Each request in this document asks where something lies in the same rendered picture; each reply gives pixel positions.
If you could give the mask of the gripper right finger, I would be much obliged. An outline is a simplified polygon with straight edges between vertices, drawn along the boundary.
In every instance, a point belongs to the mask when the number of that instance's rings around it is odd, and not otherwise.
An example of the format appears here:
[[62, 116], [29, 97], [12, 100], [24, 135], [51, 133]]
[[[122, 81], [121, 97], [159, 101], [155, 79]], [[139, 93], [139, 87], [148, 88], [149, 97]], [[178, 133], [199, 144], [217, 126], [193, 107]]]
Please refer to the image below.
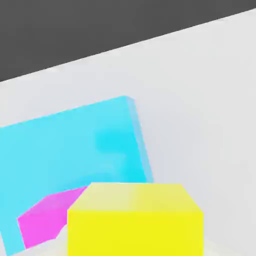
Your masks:
[[227, 248], [220, 247], [205, 238], [203, 242], [203, 256], [238, 256], [238, 254]]

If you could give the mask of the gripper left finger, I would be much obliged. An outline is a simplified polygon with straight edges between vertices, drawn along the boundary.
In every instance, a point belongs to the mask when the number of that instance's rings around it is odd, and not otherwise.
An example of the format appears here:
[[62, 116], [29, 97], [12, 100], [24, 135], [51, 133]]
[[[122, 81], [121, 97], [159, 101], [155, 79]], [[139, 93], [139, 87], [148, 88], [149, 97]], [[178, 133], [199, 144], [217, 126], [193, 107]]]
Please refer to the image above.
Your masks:
[[33, 256], [68, 256], [68, 225], [61, 229], [56, 238], [40, 244]]

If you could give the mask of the small yellow cube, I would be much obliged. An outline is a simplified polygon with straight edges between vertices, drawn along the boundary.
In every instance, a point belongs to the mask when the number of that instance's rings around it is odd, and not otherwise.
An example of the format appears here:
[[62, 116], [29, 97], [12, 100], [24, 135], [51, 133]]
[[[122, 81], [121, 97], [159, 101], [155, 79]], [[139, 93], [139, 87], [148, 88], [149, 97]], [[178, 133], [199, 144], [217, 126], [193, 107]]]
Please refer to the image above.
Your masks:
[[203, 256], [204, 214], [174, 183], [92, 183], [67, 212], [67, 256]]

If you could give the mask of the small magenta cube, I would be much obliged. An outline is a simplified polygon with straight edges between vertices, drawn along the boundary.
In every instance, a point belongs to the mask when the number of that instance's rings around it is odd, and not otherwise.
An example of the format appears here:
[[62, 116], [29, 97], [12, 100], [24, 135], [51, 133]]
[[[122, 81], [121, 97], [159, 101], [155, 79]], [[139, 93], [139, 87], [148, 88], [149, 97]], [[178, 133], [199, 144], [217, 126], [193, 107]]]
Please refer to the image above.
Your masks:
[[67, 211], [86, 187], [45, 196], [17, 218], [24, 247], [29, 249], [57, 237], [67, 224]]

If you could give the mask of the large cyan box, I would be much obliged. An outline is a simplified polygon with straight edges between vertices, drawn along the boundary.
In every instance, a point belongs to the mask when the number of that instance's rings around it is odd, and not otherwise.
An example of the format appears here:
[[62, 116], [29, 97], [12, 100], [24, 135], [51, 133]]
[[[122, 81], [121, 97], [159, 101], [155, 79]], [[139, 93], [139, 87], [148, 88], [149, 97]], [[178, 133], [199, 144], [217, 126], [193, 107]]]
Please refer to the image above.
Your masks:
[[0, 127], [0, 234], [23, 250], [17, 218], [47, 195], [92, 182], [153, 182], [135, 101], [104, 100]]

